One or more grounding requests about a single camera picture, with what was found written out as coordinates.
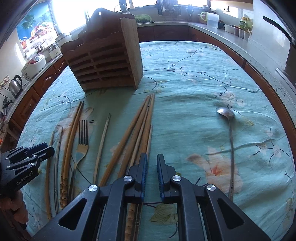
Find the person's left hand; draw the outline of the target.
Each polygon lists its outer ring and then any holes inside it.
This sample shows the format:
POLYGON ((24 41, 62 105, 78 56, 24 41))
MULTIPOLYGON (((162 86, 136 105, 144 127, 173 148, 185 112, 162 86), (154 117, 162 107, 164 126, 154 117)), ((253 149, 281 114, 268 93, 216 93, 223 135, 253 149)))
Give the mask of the person's left hand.
POLYGON ((4 197, 1 198, 1 210, 9 210, 11 209, 14 214, 14 220, 25 224, 29 220, 29 214, 26 209, 26 204, 23 201, 23 193, 21 190, 18 190, 13 198, 4 197))

